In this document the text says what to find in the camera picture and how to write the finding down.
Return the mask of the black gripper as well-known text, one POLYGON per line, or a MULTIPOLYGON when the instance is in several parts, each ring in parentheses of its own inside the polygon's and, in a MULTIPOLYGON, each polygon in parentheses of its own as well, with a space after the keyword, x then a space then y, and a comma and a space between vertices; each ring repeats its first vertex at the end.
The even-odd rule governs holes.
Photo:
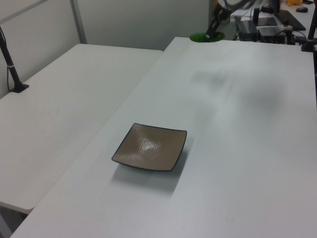
POLYGON ((209 41, 213 38, 216 29, 219 24, 227 20, 231 15, 231 10, 226 6, 216 3, 212 12, 212 20, 205 34, 205 41, 209 41))

